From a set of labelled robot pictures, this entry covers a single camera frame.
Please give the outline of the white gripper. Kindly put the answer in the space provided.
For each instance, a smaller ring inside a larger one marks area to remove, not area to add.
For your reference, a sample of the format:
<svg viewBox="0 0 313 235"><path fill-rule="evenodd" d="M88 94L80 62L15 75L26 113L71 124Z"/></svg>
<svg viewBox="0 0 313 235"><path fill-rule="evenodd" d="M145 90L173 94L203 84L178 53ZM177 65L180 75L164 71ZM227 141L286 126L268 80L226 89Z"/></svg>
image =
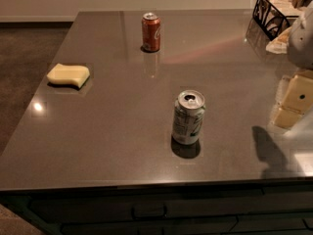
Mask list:
<svg viewBox="0 0 313 235"><path fill-rule="evenodd" d="M313 69L313 3L310 3L291 27L289 60L301 69ZM278 83L273 124L291 129L313 106L313 79L296 74L284 75Z"/></svg>

